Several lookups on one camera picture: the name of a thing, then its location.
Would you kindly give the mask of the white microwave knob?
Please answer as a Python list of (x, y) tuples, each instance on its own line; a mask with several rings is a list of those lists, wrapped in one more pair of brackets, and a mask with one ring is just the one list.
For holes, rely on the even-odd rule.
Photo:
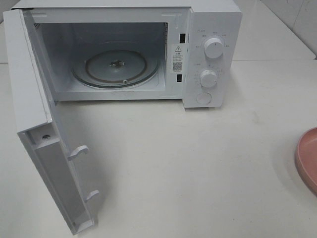
[(203, 43), (204, 53), (209, 59), (216, 59), (223, 54), (224, 42), (220, 36), (212, 36)]
[(212, 88), (217, 85), (218, 75), (213, 70), (204, 70), (200, 74), (201, 86), (205, 88)]

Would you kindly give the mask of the pink round plate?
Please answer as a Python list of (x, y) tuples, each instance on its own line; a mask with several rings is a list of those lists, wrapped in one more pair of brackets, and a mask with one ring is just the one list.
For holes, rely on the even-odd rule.
[(300, 137), (295, 165), (299, 176), (310, 191), (317, 195), (317, 128), (311, 128)]

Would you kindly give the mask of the white microwave oven body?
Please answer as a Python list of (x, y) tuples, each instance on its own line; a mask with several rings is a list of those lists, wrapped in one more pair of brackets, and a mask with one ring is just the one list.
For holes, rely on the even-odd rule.
[[(30, 11), (42, 25), (55, 102), (178, 99), (186, 108), (222, 104), (242, 19), (232, 0), (21, 0), (10, 10), (15, 9)], [(216, 59), (204, 53), (203, 43), (212, 36), (224, 42)], [(88, 86), (74, 77), (76, 55), (114, 41), (156, 44), (163, 52), (156, 74), (118, 89)], [(201, 86), (204, 70), (217, 73), (217, 85)], [(210, 93), (211, 102), (197, 103), (200, 93)]]

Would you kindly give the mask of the round white door button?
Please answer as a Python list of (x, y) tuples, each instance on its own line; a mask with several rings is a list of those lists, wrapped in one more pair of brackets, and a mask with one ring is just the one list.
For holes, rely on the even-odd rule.
[(212, 96), (210, 93), (200, 93), (197, 97), (197, 103), (207, 105), (211, 102)]

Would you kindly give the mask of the glass microwave turntable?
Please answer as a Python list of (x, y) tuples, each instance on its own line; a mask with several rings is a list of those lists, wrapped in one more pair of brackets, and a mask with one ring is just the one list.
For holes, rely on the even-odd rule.
[(88, 86), (118, 89), (150, 79), (162, 58), (163, 52), (156, 44), (106, 42), (76, 55), (71, 71)]

